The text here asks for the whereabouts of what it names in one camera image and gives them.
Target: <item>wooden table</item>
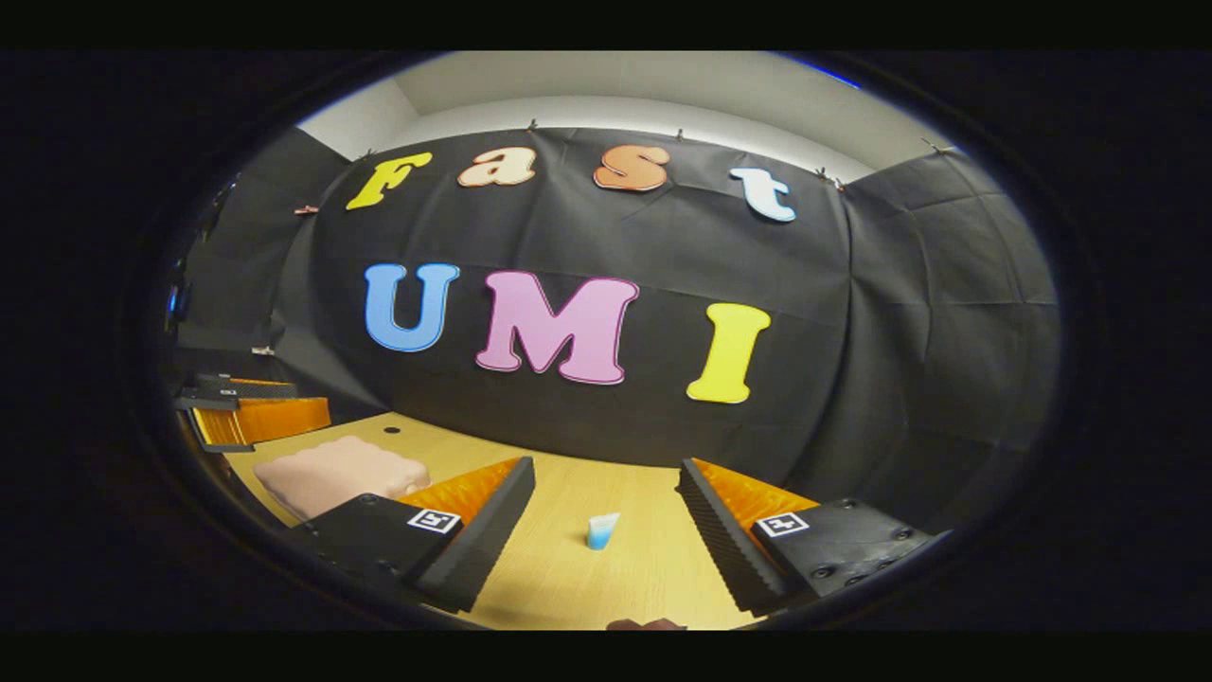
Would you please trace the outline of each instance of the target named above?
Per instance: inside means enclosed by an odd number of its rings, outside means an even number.
[[[388,434],[395,428],[398,434]],[[612,620],[668,618],[692,630],[755,623],[732,602],[686,505],[676,469],[582,460],[515,448],[383,414],[228,453],[231,469],[275,516],[299,523],[265,493],[257,463],[356,436],[422,462],[436,483],[502,460],[534,459],[534,494],[470,613],[501,630],[604,630]],[[602,551],[585,546],[591,516],[621,512]]]

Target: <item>letter u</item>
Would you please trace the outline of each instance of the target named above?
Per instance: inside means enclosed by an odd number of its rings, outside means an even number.
[[[395,323],[395,291],[408,274],[404,265],[382,263],[366,268],[366,331],[384,349],[416,354],[438,343],[446,321],[446,291],[458,279],[458,268],[429,263],[417,268],[424,282],[421,296],[421,320],[412,328]]]

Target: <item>ceiling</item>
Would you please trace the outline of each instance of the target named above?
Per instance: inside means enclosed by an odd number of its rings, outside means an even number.
[[[419,115],[503,99],[658,99],[772,125],[873,168],[927,153],[937,130],[858,87],[771,52],[454,52],[396,74]]]

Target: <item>letter m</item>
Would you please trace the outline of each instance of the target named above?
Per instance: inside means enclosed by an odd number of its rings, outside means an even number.
[[[622,279],[596,277],[584,282],[564,305],[551,311],[538,277],[528,271],[494,271],[485,279],[496,296],[488,322],[487,348],[476,365],[496,372],[522,367],[514,354],[514,334],[521,340],[531,368],[543,374],[571,340],[560,376],[584,384],[619,384],[618,337],[627,304],[640,287]]]

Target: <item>beige foam block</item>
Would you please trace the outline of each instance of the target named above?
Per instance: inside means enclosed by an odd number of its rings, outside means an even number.
[[[356,436],[257,464],[252,471],[274,500],[301,521],[364,493],[395,499],[430,483],[425,465]]]

